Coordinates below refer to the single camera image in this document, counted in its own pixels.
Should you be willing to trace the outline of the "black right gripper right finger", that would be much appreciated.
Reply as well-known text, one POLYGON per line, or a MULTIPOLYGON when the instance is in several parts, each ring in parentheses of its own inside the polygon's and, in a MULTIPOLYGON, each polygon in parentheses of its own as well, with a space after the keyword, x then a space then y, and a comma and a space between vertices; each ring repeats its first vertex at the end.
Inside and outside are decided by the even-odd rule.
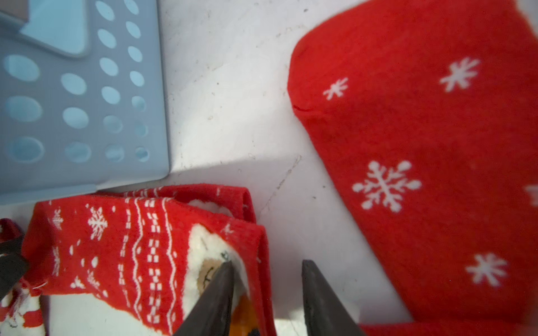
POLYGON ((303 308, 309 336, 365 336, 313 260, 302 262, 303 308))

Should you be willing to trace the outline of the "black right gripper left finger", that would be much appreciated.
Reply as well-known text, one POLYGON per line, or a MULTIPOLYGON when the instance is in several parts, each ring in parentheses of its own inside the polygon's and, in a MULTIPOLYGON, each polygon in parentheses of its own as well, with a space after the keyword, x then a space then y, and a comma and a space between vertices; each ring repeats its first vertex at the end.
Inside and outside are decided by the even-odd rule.
POLYGON ((173 336, 227 336, 229 335, 235 270, 231 261, 215 272, 191 313, 173 336))

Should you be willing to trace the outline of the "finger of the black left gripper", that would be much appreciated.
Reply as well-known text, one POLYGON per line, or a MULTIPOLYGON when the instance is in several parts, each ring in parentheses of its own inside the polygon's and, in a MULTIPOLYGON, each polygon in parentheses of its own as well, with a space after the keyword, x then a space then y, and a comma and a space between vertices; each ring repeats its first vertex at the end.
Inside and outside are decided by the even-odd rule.
POLYGON ((28 261, 21 255, 23 236, 1 243, 1 299, 24 277, 29 270, 28 261))

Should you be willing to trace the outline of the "red white striped santa sock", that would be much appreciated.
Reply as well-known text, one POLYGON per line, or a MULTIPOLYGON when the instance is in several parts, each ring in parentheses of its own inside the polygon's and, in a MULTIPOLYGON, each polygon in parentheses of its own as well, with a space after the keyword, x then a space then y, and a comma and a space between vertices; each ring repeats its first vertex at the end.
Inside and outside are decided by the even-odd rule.
MULTIPOLYGON (((1 243, 19 236, 23 234, 13 221, 8 218, 1 219, 1 243)), ((46 335, 40 297, 23 277, 1 299, 1 334, 46 335)))

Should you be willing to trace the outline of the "red snowflake bear sock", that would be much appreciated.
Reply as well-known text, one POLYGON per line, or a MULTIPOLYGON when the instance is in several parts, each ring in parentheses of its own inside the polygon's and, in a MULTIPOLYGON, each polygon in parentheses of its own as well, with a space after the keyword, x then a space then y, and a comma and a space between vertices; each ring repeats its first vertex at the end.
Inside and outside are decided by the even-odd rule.
POLYGON ((235 270, 245 329, 276 333, 265 229, 249 193, 223 200, 87 195, 37 203, 22 243, 25 281, 91 294, 163 335, 186 320, 219 267, 235 270))

